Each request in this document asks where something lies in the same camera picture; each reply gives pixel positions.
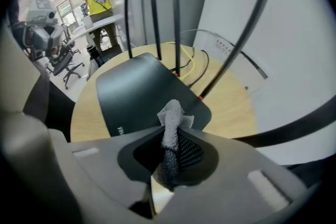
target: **pants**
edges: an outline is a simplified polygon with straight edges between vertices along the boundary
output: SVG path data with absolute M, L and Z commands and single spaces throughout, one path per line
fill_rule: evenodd
M 103 19 L 108 18 L 108 17 L 110 17 L 112 15 L 113 15 L 112 9 L 109 9 L 109 11 L 105 10 L 104 12 L 90 15 L 90 17 L 91 17 L 92 22 L 95 23 L 95 22 L 97 22 L 99 20 L 103 20 Z M 118 42 L 117 42 L 117 39 L 116 39 L 116 31 L 115 31 L 116 27 L 115 27 L 114 23 L 113 24 L 109 24 L 109 25 L 105 25 L 102 28 L 108 34 L 110 42 L 111 42 L 111 46 L 112 47 L 118 46 Z M 94 31 L 91 32 L 91 33 L 94 34 L 93 42 L 95 43 L 95 46 L 96 46 L 96 48 L 97 48 L 97 50 L 99 52 L 101 52 L 101 48 L 100 48 L 100 42 L 101 42 L 100 30 L 101 30 L 101 28 L 98 28 L 98 29 L 96 29 L 96 30 L 94 30 Z

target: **gray fabric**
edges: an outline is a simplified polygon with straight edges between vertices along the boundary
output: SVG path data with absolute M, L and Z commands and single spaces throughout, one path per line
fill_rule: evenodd
M 165 126 L 162 139 L 162 147 L 173 151 L 178 149 L 177 127 L 191 128 L 194 122 L 194 116 L 184 116 L 184 111 L 178 100 L 171 100 L 158 113 L 161 126 Z
M 158 118 L 162 126 L 165 126 L 161 147 L 164 148 L 162 162 L 154 171 L 154 179 L 162 186 L 171 189 L 171 182 L 178 174 L 178 135 L 177 128 L 184 126 L 191 128 L 194 116 L 184 116 L 184 111 L 178 100 L 171 100 L 158 113 Z

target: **white cup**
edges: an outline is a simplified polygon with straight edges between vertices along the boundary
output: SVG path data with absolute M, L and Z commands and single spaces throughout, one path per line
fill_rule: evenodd
M 89 29 L 89 28 L 93 27 L 93 22 L 92 22 L 90 16 L 83 17 L 82 21 L 84 23 L 85 29 Z

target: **black office chair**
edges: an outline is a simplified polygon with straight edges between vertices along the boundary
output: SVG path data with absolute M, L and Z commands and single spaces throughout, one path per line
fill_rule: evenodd
M 68 46 L 69 49 L 71 50 L 72 54 L 76 54 L 76 53 L 81 53 L 79 49 L 76 49 L 76 50 L 72 50 L 75 46 L 75 41 L 71 42 L 70 44 L 66 45 L 68 43 L 68 41 L 71 39 L 70 37 L 70 33 L 69 33 L 69 28 L 66 24 L 61 24 L 61 26 L 63 27 L 64 29 L 64 34 L 65 34 L 65 40 L 63 40 L 63 43 L 65 46 Z
M 58 76 L 64 69 L 66 69 L 68 72 L 63 78 L 63 82 L 65 82 L 65 89 L 68 90 L 68 81 L 72 74 L 75 74 L 78 76 L 78 78 L 81 78 L 81 75 L 79 73 L 76 73 L 75 70 L 80 66 L 85 66 L 84 63 L 80 63 L 78 65 L 73 66 L 72 68 L 69 68 L 69 66 L 73 65 L 73 63 L 70 63 L 72 61 L 72 58 L 74 56 L 74 53 L 71 51 L 70 48 L 61 46 L 60 53 L 57 58 L 53 58 L 51 54 L 46 54 L 48 59 L 50 60 L 51 65 L 53 66 L 53 70 L 51 70 L 48 66 L 46 67 L 50 72 L 53 73 L 54 76 Z

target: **floor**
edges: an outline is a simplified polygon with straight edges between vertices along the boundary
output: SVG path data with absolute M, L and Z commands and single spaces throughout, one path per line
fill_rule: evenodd
M 117 37 L 117 41 L 119 44 L 121 44 L 121 40 L 119 37 Z M 63 77 L 66 75 L 67 70 L 63 70 L 61 74 L 58 76 L 54 76 L 52 73 L 50 74 L 50 80 L 55 86 L 57 86 L 67 97 L 72 99 L 74 102 L 77 101 L 80 92 L 82 91 L 83 87 L 86 84 L 86 79 L 88 76 L 88 70 L 89 70 L 89 63 L 90 63 L 90 55 L 86 51 L 86 46 L 88 45 L 86 41 L 86 37 L 80 37 L 76 39 L 75 41 L 75 47 L 73 50 L 78 49 L 80 53 L 76 53 L 73 57 L 73 60 L 71 63 L 74 65 L 78 65 L 81 62 L 84 63 L 84 67 L 80 66 L 78 67 L 75 72 L 79 73 L 81 75 L 81 78 L 78 78 L 76 75 L 71 75 L 68 81 L 68 90 L 65 89 L 65 83 L 63 82 Z M 110 40 L 108 37 L 103 37 L 102 43 L 101 43 L 101 49 L 106 50 L 111 47 Z M 42 65 L 45 65 L 48 63 L 47 58 L 43 58 L 39 61 Z

